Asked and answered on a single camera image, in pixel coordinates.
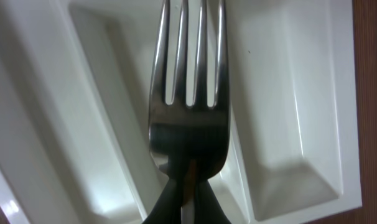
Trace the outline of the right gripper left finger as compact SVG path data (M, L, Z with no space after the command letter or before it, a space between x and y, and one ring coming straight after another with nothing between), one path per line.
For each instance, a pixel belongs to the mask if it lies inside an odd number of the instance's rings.
M181 224L183 198L182 183L169 179L154 208L142 224Z

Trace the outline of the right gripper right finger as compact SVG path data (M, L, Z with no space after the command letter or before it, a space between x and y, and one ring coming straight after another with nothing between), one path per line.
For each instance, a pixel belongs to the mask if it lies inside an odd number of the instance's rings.
M208 181L195 186L194 224L231 224Z

